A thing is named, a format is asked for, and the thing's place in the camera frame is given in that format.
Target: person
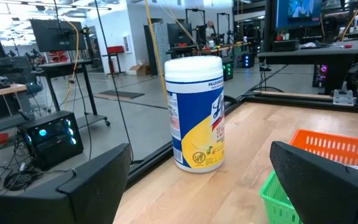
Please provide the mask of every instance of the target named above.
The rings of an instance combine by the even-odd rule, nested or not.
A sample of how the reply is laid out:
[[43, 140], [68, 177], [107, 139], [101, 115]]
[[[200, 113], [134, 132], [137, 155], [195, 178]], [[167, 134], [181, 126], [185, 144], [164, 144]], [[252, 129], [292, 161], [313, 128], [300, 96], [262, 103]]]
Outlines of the person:
[[209, 41], [212, 40], [212, 35], [216, 35], [215, 28], [214, 28], [214, 22], [208, 21], [207, 27], [205, 28], [205, 39], [206, 39], [206, 45], [209, 46]]

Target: ceiling light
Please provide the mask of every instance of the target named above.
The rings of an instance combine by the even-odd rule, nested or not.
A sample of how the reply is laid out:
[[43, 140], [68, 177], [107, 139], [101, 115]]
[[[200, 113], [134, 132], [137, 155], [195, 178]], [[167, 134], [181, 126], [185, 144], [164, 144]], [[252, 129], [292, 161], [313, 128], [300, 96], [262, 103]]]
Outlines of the ceiling light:
[[[4, 4], [24, 4], [29, 6], [48, 6], [55, 7], [52, 3], [42, 3], [42, 2], [27, 2], [27, 1], [14, 1], [14, 0], [0, 0], [0, 3]], [[74, 8], [74, 9], [96, 9], [96, 7], [89, 6], [74, 6], [74, 5], [64, 5], [64, 4], [56, 4], [57, 7], [65, 7], [65, 8]], [[111, 10], [110, 7], [98, 7], [99, 10]]]

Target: orange basket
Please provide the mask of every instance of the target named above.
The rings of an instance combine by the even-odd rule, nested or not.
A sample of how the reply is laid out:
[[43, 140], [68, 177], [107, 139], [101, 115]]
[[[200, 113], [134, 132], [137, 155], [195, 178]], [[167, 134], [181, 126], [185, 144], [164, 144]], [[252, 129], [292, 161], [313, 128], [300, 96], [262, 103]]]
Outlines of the orange basket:
[[299, 129], [290, 144], [344, 165], [358, 166], [358, 138]]

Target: cardboard box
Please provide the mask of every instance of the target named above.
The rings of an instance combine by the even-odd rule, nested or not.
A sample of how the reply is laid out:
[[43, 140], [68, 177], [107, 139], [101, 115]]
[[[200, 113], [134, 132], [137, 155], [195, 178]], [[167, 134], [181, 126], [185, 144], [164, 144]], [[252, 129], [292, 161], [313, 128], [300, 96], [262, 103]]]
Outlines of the cardboard box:
[[130, 75], [150, 75], [150, 65], [134, 65], [127, 73]]

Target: red object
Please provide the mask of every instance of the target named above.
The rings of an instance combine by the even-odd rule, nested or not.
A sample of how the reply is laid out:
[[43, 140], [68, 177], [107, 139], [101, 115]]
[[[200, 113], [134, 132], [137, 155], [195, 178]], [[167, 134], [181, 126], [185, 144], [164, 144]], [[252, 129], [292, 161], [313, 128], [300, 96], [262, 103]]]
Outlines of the red object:
[[124, 47], [123, 46], [112, 46], [112, 47], [108, 47], [107, 48], [107, 52], [109, 54], [111, 53], [123, 53], [124, 52]]
[[67, 62], [68, 60], [68, 58], [65, 55], [65, 52], [62, 50], [49, 52], [48, 56], [50, 57], [52, 63]]
[[0, 134], [0, 144], [7, 143], [8, 139], [9, 139], [8, 133], [1, 133]]

